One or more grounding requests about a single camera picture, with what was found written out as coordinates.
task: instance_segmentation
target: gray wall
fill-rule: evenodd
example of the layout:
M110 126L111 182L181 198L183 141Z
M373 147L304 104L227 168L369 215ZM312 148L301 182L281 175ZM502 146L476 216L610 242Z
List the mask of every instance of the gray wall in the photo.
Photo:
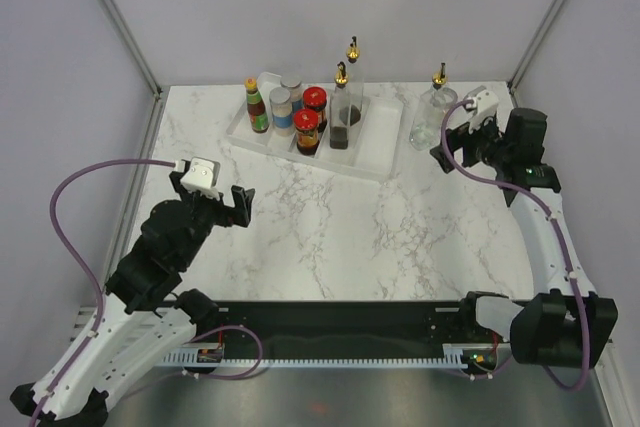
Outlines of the gray wall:
M116 2L159 82L173 85L292 66L329 80L352 35L371 80L430 79L441 60L453 79L506 80L551 0Z
M614 339L638 401L639 75L640 0L569 0L520 89L549 115L547 158L585 270L618 304Z
M49 197L67 174L135 154L151 95L96 0L0 0L0 424L8 396L65 350L88 283L55 236ZM126 168L64 195L60 219L101 270Z

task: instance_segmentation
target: gold bottle top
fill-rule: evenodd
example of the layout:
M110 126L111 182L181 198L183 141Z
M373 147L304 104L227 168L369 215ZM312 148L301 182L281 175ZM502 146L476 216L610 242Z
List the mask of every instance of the gold bottle top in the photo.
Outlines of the gold bottle top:
M340 62L338 64L338 72L336 72L335 76L336 85L340 87L344 87L349 82L349 74L347 74L347 67L344 65L344 62Z
M349 63L354 64L360 57L360 47L358 47L358 40L355 35L351 37L351 39L352 42L347 48L347 59L349 60Z
M442 62L440 64L440 70L435 74L433 74L432 80L435 85L439 85L440 87L442 87L444 84L447 83L447 79L448 77L447 77L447 74L445 73L445 63Z

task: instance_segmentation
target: jar with blue label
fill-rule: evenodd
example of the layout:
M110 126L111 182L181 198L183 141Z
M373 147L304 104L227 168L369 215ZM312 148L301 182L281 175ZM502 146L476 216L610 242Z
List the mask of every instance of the jar with blue label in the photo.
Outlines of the jar with blue label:
M298 74L285 74L280 78L280 85L291 92L291 107L295 114L302 109L302 79Z
M293 135L295 127L293 126L291 92L284 87L276 87L269 93L269 104L271 104L271 116L276 134L283 137Z

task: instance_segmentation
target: white marble tabletop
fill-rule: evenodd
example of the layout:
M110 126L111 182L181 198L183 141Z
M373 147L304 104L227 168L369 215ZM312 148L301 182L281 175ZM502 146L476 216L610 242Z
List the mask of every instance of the white marble tabletop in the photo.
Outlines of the white marble tabletop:
M507 87L483 84L500 98L504 127L512 108ZM478 85L450 87L462 98ZM241 85L172 87L153 157L220 162L218 189L227 203L233 184L256 189L249 228L214 228L177 292L195 287L217 300L457 300L470 290L531 298L524 242L502 193L445 175L428 151L409 144L428 87L365 87L405 106L396 163L384 183L232 146L225 130L243 101ZM482 165L474 171L494 175ZM176 197L168 174L149 169L131 244L151 208Z

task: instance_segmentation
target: white tray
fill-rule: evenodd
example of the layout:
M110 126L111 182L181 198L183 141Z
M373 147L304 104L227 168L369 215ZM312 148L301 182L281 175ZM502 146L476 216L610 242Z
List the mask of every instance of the white tray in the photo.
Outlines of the white tray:
M279 85L279 75L263 72L258 77L258 89L270 121L269 93ZM329 126L327 125L324 134L321 134L320 145L315 155L302 155L298 152L295 134L287 137L280 136L274 132L272 126L264 134L253 132L247 114L246 101L239 106L238 113L227 128L227 136L233 145L255 152L362 179L384 181L393 170L402 109L403 104L399 100L365 97L362 119L351 126L349 131L349 147L346 150L329 147Z

